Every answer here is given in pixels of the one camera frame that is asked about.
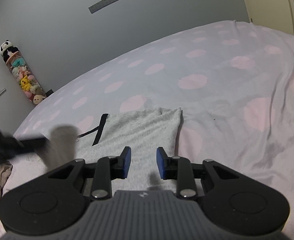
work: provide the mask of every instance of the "panda plush toy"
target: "panda plush toy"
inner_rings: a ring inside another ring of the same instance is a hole
[[[7,60],[12,56],[13,53],[19,51],[17,47],[14,47],[11,41],[6,40],[0,46],[0,54],[3,57],[3,61],[6,63]]]

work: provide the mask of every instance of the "black strap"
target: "black strap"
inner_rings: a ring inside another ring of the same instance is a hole
[[[85,133],[83,133],[81,135],[78,135],[78,138],[84,137],[84,136],[86,136],[86,135],[88,135],[90,133],[93,133],[95,131],[98,131],[97,134],[96,134],[96,137],[95,137],[95,140],[94,140],[92,146],[98,144],[98,142],[100,140],[100,137],[102,135],[102,130],[104,129],[104,126],[106,124],[106,120],[107,120],[108,115],[109,114],[103,114],[101,116],[101,118],[100,118],[100,123],[99,123],[99,125],[97,127],[95,127],[94,129],[92,129],[92,130],[90,130],[88,132],[85,132]]]

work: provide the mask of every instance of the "wall socket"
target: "wall socket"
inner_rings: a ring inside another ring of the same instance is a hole
[[[95,3],[94,5],[89,7],[89,11],[91,12],[91,14],[93,14],[94,12],[102,9],[103,7],[106,7],[109,4],[112,4],[114,2],[117,2],[119,0],[101,0],[100,2]]]

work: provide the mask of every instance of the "blue gripper pad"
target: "blue gripper pad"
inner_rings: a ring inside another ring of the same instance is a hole
[[[130,162],[131,162],[131,148],[128,149],[124,162],[125,163],[123,165],[123,173],[124,173],[123,176],[124,178],[126,178],[128,176],[128,171],[129,171]]]
[[[157,152],[156,152],[156,159],[157,159],[157,166],[158,166],[160,177],[162,179],[164,179],[165,178],[165,164],[164,164],[164,159],[162,158],[159,149],[157,149]]]

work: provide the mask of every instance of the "gray wall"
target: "gray wall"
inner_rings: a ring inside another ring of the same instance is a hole
[[[26,98],[0,55],[0,90],[3,88],[7,91],[0,96],[0,130],[13,134],[33,109],[33,104]]]
[[[54,91],[125,52],[220,20],[248,21],[244,0],[0,0],[0,44],[17,46],[44,90]]]

